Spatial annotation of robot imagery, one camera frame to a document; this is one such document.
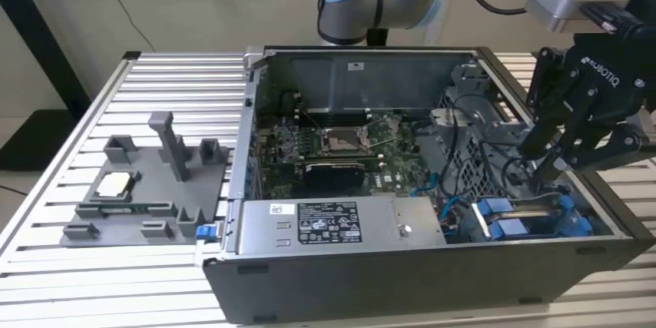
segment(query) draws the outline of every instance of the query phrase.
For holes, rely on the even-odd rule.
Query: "blue latch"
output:
[[[219,228],[216,224],[204,224],[196,228],[196,240],[216,241],[219,239]]]

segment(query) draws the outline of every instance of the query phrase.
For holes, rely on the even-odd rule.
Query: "power supply label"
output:
[[[299,242],[303,245],[362,242],[355,201],[299,204]]]

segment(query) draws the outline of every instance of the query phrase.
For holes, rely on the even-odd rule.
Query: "slotted metal table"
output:
[[[528,87],[531,54],[498,56]],[[0,234],[0,326],[232,326],[194,266],[194,245],[66,249],[59,242],[104,163],[107,138],[131,134],[138,146],[158,145],[151,111],[175,112],[174,128],[187,144],[216,137],[234,147],[242,60],[242,54],[159,53],[122,61]],[[656,163],[642,161],[602,177],[656,233]],[[226,212],[224,202],[218,211]],[[590,276],[550,305],[286,326],[656,327],[656,248],[622,270]]]

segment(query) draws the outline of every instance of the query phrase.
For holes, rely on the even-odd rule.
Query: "motherboard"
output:
[[[398,111],[311,114],[259,130],[264,198],[435,194],[412,121]]]

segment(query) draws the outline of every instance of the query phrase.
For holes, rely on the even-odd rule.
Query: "circuit board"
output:
[[[376,194],[408,197],[418,188],[427,187],[431,173],[411,123],[392,112],[370,114],[368,121],[362,126],[300,127],[292,119],[282,118],[271,128],[260,130],[264,198]],[[316,166],[363,169],[364,178],[352,187],[344,185],[339,193],[327,193],[307,186],[308,169]],[[432,195],[434,191],[416,194]]]

